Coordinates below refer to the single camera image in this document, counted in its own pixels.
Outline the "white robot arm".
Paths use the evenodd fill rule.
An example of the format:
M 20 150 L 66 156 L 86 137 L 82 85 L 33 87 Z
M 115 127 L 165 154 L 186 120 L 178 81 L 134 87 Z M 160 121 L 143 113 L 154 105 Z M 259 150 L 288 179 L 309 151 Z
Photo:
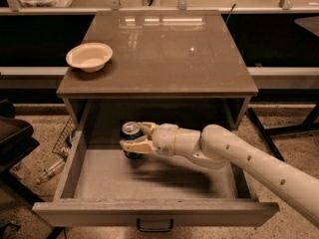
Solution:
M 209 169 L 221 169 L 231 162 L 319 226 L 319 179 L 250 145 L 220 125 L 209 124 L 203 130 L 195 130 L 170 123 L 128 121 L 121 128 L 120 146 L 127 153 L 182 156 Z

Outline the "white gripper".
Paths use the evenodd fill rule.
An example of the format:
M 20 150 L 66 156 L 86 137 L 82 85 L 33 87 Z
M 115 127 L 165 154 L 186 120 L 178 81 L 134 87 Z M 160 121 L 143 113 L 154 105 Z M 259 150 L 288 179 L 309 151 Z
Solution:
M 138 121 L 144 135 L 152 137 L 152 141 L 121 140 L 120 146 L 126 152 L 149 154 L 156 151 L 159 155 L 174 155 L 174 139 L 178 131 L 176 124 L 164 123 L 159 126 L 151 121 Z

